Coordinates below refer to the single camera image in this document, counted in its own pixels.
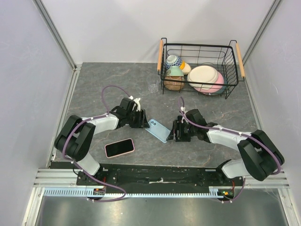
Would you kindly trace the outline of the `light blue phone case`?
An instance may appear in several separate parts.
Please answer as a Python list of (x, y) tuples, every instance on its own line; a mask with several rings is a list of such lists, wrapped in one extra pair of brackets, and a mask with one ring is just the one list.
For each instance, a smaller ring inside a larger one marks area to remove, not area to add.
[(170, 130), (160, 124), (155, 119), (150, 119), (148, 121), (149, 128), (146, 128), (145, 130), (148, 131), (150, 134), (152, 134), (154, 137), (156, 137), (158, 140), (160, 140), (163, 143), (167, 142), (167, 137), (170, 134)]

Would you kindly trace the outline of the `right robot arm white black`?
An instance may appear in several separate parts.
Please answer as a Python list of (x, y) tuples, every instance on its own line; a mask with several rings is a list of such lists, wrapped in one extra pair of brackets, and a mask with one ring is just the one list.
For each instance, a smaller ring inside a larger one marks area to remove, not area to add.
[(233, 178), (252, 176), (258, 181), (279, 174), (285, 160), (268, 135), (262, 130), (252, 133), (227, 129), (217, 123), (206, 122), (198, 109), (184, 112), (173, 122), (167, 140), (190, 142), (192, 137), (211, 144), (219, 144), (239, 151), (241, 158), (222, 163), (215, 174), (216, 182), (227, 185)]

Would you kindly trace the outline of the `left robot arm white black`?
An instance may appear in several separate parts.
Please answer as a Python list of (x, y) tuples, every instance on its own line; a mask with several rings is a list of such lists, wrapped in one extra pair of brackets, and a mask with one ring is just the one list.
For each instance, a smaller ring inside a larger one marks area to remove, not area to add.
[(125, 97), (119, 106), (99, 116), (87, 118), (70, 116), (56, 137), (54, 147), (64, 158), (72, 160), (85, 171), (91, 184), (99, 185), (103, 181), (103, 173), (99, 171), (100, 164), (89, 153), (93, 136), (126, 125), (135, 129), (149, 128), (140, 100), (132, 96)]

